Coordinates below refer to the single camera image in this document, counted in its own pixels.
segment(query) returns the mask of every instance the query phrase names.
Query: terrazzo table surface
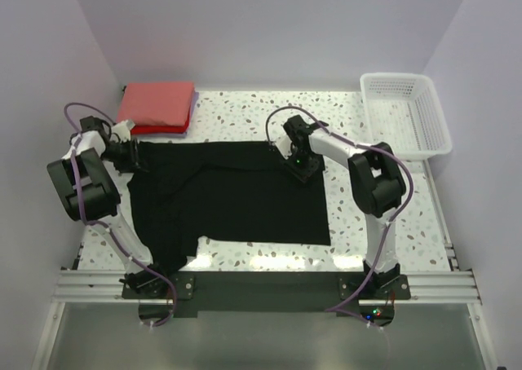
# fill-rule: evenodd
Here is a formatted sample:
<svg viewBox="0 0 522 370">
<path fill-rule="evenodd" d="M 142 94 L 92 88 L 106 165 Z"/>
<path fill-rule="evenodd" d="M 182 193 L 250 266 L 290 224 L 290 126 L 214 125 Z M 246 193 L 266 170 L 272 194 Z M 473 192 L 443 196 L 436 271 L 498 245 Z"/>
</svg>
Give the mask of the terrazzo table surface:
<svg viewBox="0 0 522 370">
<path fill-rule="evenodd" d="M 369 142 L 361 93 L 325 91 L 200 91 L 186 138 L 162 135 L 140 139 L 158 143 L 265 140 L 268 114 L 288 104 L 311 111 L 350 139 Z M 284 134 L 282 124 L 294 114 L 297 112 L 282 111 L 272 118 L 273 139 Z M 197 257 L 183 271 L 361 271 L 367 242 L 364 215 L 352 199 L 348 171 L 327 158 L 325 165 L 331 246 L 223 242 L 201 237 Z M 414 198 L 396 224 L 402 271 L 450 271 L 427 174 L 421 162 L 407 166 L 414 178 Z M 109 172 L 122 194 L 123 215 L 132 226 L 126 186 L 132 174 L 118 174 L 113 168 Z M 78 257 L 80 270 L 123 271 L 104 238 L 90 228 L 84 231 Z"/>
</svg>

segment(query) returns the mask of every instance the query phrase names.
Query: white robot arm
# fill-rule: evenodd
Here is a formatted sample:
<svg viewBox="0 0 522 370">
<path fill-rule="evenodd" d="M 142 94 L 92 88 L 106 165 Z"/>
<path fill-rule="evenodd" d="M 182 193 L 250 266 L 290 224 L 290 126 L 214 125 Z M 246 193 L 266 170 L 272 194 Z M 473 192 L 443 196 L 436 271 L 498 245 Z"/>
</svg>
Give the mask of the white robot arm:
<svg viewBox="0 0 522 370">
<path fill-rule="evenodd" d="M 371 151 L 354 148 L 336 139 L 317 124 L 307 124 L 301 116 L 291 117 L 285 124 L 286 136 L 276 147 L 284 165 L 303 182 L 321 168 L 320 156 L 326 156 L 350 172 L 352 194 L 357 206 L 365 213 L 368 248 L 365 270 L 374 267 L 375 281 L 385 285 L 400 274 L 396 256 L 395 223 L 390 217 L 400 206 L 405 194 L 405 182 L 397 163 L 391 158 Z M 377 148 L 392 153 L 385 143 Z M 378 260 L 377 253 L 386 227 L 387 236 Z"/>
<path fill-rule="evenodd" d="M 123 217 L 119 192 L 102 161 L 111 161 L 122 172 L 144 169 L 139 161 L 136 142 L 131 141 L 130 137 L 134 124 L 132 121 L 122 121 L 106 130 L 103 122 L 96 117 L 86 117 L 80 123 L 82 132 L 71 138 L 69 151 L 47 166 L 51 180 L 69 217 L 80 219 L 78 206 L 81 201 L 87 221 L 99 221 L 106 225 L 92 225 L 92 229 L 113 248 L 122 260 L 126 274 L 141 272 L 142 268 L 132 262 L 129 255 L 145 266 L 153 264 L 153 256 Z M 73 154 L 80 172 L 83 200 L 78 200 L 71 165 Z"/>
</svg>

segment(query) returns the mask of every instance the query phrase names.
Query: red cloth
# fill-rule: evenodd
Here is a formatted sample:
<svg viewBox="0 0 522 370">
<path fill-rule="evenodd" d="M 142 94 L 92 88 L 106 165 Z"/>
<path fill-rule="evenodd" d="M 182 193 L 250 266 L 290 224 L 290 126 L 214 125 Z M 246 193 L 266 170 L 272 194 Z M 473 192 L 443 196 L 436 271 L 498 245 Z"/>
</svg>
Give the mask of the red cloth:
<svg viewBox="0 0 522 370">
<path fill-rule="evenodd" d="M 192 82 L 129 83 L 117 121 L 137 126 L 184 127 L 192 104 Z"/>
<path fill-rule="evenodd" d="M 190 123 L 190 112 L 187 114 L 187 120 L 182 126 L 134 126 L 130 130 L 132 135 L 141 134 L 184 134 L 187 132 L 188 124 Z"/>
</svg>

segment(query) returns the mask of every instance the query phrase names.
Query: laundry basket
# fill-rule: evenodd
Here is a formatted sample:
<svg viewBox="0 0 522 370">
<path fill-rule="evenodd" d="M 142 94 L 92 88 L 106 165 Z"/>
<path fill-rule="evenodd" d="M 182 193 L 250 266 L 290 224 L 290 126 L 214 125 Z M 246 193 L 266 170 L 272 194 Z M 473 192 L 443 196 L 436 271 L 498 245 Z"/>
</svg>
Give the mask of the laundry basket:
<svg viewBox="0 0 522 370">
<path fill-rule="evenodd" d="M 372 143 L 386 142 L 401 159 L 447 154 L 452 143 L 430 78 L 418 74 L 367 73 L 361 77 Z"/>
</svg>

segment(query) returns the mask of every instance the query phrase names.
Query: white wall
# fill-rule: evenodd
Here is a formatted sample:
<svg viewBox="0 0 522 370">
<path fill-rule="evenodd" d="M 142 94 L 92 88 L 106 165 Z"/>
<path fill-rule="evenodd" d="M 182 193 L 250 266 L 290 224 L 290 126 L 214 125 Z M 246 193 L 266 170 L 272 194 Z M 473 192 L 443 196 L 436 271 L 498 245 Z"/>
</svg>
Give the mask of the white wall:
<svg viewBox="0 0 522 370">
<path fill-rule="evenodd" d="M 521 27 L 520 0 L 464 0 L 425 70 L 454 145 L 433 162 L 437 189 L 508 369 L 522 368 Z"/>
<path fill-rule="evenodd" d="M 118 79 L 359 89 L 420 73 L 462 0 L 78 0 Z"/>
<path fill-rule="evenodd" d="M 0 0 L 0 368 L 26 369 L 61 265 L 80 239 L 46 164 L 68 146 L 62 107 L 119 96 L 76 0 Z"/>
</svg>

